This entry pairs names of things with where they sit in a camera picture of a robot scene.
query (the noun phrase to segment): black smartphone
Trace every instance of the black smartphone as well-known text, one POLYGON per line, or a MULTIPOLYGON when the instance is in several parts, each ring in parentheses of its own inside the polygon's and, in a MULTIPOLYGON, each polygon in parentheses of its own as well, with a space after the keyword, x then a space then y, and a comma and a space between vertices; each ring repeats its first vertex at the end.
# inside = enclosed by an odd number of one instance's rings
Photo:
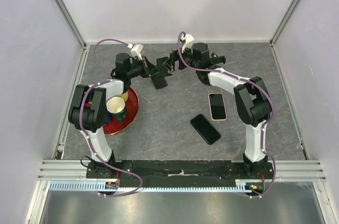
POLYGON ((211 118, 213 121, 226 120, 226 108, 224 96, 222 93, 210 93, 208 95, 208 101, 210 103, 211 118))
POLYGON ((209 145, 214 144, 221 138, 220 133, 202 114, 198 114, 194 117, 191 120, 191 124, 209 145))

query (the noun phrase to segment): green mug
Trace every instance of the green mug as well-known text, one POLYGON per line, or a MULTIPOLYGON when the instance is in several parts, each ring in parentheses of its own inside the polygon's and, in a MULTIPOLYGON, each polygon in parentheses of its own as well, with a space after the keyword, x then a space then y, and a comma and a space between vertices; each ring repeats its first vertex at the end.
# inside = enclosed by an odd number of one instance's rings
POLYGON ((107 101, 106 104, 108 112, 115 117, 119 123, 127 116, 127 108, 125 101, 121 97, 113 97, 107 101))

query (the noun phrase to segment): white smartphone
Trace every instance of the white smartphone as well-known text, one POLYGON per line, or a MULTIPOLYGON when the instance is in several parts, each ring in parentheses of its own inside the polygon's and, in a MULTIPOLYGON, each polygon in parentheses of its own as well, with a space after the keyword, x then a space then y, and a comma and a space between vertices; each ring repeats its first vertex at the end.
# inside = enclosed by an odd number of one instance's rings
POLYGON ((210 93, 208 95, 210 113, 213 121, 225 121, 227 119, 224 96, 222 93, 210 93))

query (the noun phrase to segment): round red tray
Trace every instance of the round red tray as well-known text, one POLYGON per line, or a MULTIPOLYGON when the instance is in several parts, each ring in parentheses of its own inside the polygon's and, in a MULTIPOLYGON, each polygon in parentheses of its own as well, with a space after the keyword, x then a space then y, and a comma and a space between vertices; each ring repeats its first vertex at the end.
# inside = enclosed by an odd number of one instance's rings
POLYGON ((105 135, 116 134, 125 128, 127 128, 134 120, 139 109, 139 98, 137 93, 132 87, 128 89, 128 99, 126 101, 127 116, 123 120, 123 123, 119 123, 116 118, 113 117, 112 121, 103 126, 105 135))

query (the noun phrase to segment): white wall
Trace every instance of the white wall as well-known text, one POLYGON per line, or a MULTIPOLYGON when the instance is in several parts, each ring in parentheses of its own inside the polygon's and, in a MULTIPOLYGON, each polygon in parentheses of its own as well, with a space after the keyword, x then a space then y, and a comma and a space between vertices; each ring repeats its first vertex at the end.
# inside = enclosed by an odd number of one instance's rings
POLYGON ((276 50, 306 149, 339 207, 339 0, 302 0, 276 50))
POLYGON ((269 40, 292 0, 64 0, 87 42, 269 40))
POLYGON ((24 223, 81 54, 53 0, 0 0, 0 223, 24 223))

